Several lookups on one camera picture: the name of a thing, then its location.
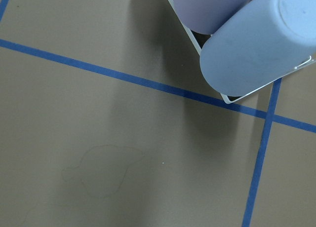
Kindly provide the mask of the blue cup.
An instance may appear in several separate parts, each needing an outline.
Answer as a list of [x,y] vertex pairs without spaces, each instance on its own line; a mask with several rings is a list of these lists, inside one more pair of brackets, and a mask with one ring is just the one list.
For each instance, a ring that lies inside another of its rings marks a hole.
[[316,0],[252,0],[204,44],[200,68],[219,93],[243,96],[316,51]]

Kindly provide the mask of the purple cup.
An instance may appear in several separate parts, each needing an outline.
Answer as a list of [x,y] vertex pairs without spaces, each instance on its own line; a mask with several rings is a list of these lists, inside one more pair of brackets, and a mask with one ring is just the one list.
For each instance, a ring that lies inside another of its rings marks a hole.
[[173,0],[176,15],[190,30],[211,35],[250,0]]

